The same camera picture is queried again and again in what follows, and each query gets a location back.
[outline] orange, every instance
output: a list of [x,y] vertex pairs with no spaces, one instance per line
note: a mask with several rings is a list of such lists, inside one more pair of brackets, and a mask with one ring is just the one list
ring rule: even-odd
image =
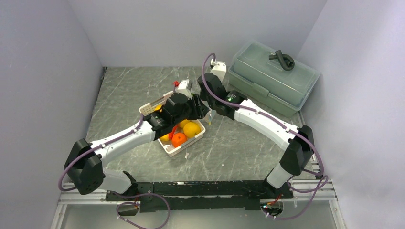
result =
[[182,145],[183,143],[185,143],[185,142],[187,142],[187,137],[186,137],[185,134],[180,133],[180,132],[175,133],[175,134],[173,135],[173,138],[171,139],[171,144],[172,144],[174,147],[179,147],[179,146],[181,146],[181,145]]
[[183,131],[188,138],[193,138],[201,132],[201,128],[198,124],[189,122],[184,126]]
[[187,123],[189,123],[189,122],[190,122],[190,121],[187,120],[187,119],[181,121],[181,122],[179,123],[180,128],[184,128],[184,126],[185,126]]

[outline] lemon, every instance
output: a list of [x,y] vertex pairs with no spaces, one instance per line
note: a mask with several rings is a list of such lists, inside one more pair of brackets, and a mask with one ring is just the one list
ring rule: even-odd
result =
[[158,105],[155,107],[155,111],[162,111],[161,108],[162,108],[162,104],[158,104]]
[[165,136],[162,136],[159,138],[160,141],[162,142],[168,142],[169,140],[169,134],[166,134]]
[[192,138],[201,132],[201,128],[198,124],[189,122],[184,126],[183,131],[188,138]]
[[189,120],[183,120],[183,121],[181,121],[180,123],[179,123],[179,127],[180,128],[184,128],[184,126],[187,124],[187,123],[189,123],[190,121]]

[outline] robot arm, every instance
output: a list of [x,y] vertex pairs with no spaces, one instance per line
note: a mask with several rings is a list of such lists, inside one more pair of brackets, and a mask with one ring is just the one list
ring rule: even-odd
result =
[[[298,128],[295,125],[286,123],[264,111],[238,91],[228,92],[222,85],[221,80],[214,75],[212,71],[205,74],[205,80],[211,92],[220,99],[232,104],[251,108],[252,110],[255,110],[255,112],[247,109],[239,109],[236,106],[228,106],[216,100],[208,92],[203,83],[203,77],[200,76],[197,80],[201,88],[200,97],[203,101],[207,101],[211,109],[216,110],[220,115],[227,116],[232,120],[236,120],[254,128],[270,138],[285,151],[280,162],[270,171],[264,181],[264,186],[267,187],[269,191],[277,193],[277,189],[281,188],[288,179],[301,174],[310,160],[313,151],[307,143],[289,132],[289,130],[301,134],[313,143],[314,140],[311,128],[306,125],[302,128]],[[281,127],[274,120],[282,123],[286,128]]]
[[137,124],[119,133],[90,143],[84,139],[77,141],[65,163],[65,169],[81,154],[93,150],[67,171],[80,194],[89,194],[98,188],[117,193],[136,190],[136,180],[128,172],[106,169],[107,164],[130,149],[168,134],[185,119],[204,118],[209,109],[202,104],[199,95],[190,92],[190,87],[189,80],[182,81],[178,92],[171,93],[165,99],[160,111],[151,110],[146,116],[142,115]]

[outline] white connector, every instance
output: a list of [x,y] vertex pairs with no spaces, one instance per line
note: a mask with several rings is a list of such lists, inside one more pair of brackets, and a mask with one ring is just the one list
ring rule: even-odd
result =
[[182,93],[187,96],[187,98],[192,99],[192,94],[191,94],[191,85],[190,80],[182,80],[176,88],[176,92]]
[[226,74],[226,64],[225,62],[222,61],[214,61],[214,59],[211,59],[210,65],[213,66],[211,69],[211,73],[216,75],[219,80],[222,82],[224,80],[225,74]]

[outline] storage box lid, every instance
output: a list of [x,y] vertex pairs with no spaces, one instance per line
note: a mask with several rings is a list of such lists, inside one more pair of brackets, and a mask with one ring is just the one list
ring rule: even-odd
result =
[[269,60],[274,49],[251,41],[233,58],[230,71],[260,88],[260,93],[276,97],[296,110],[301,109],[320,73],[296,60],[291,71],[285,71],[278,60]]

